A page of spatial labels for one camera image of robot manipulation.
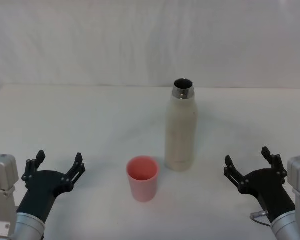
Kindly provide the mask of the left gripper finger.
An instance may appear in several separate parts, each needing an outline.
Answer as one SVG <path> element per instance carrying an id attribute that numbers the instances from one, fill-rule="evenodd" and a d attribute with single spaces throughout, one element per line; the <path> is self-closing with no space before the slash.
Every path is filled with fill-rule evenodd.
<path id="1" fill-rule="evenodd" d="M 79 178 L 86 171 L 83 157 L 80 152 L 77 153 L 71 169 L 61 178 L 62 193 L 71 192 Z"/>
<path id="2" fill-rule="evenodd" d="M 24 174 L 22 175 L 21 179 L 24 182 L 28 182 L 30 178 L 34 177 L 35 173 L 38 171 L 39 166 L 43 163 L 45 158 L 45 152 L 43 150 L 40 150 L 34 159 L 28 159 L 26 161 Z"/>

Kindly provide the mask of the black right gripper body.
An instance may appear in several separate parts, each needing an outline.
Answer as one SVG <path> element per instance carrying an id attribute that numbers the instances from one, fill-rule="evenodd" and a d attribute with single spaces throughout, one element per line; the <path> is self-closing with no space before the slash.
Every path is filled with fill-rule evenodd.
<path id="1" fill-rule="evenodd" d="M 268 220 L 272 223 L 281 215 L 295 210 L 294 202 L 283 187 L 287 175 L 283 168 L 255 170 L 240 176 L 238 191 L 255 197 L 261 208 L 268 212 Z"/>

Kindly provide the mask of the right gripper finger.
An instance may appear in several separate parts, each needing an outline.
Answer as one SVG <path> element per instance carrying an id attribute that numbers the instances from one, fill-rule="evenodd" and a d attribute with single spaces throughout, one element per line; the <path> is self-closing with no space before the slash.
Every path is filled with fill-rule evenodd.
<path id="1" fill-rule="evenodd" d="M 225 157 L 224 175 L 237 187 L 240 193 L 246 193 L 244 176 L 237 171 L 229 155 Z"/>
<path id="2" fill-rule="evenodd" d="M 275 170 L 279 175 L 281 176 L 288 175 L 287 171 L 284 168 L 280 154 L 277 155 L 271 154 L 270 150 L 266 146 L 262 148 L 261 154 L 268 161 L 271 168 Z"/>

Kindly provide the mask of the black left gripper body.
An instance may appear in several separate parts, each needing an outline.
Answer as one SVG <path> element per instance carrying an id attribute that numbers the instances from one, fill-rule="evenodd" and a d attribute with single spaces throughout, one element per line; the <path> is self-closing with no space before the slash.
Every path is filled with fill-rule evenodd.
<path id="1" fill-rule="evenodd" d="M 23 197 L 18 213 L 28 214 L 46 222 L 56 198 L 72 191 L 72 181 L 61 172 L 52 170 L 24 173 L 27 192 Z"/>

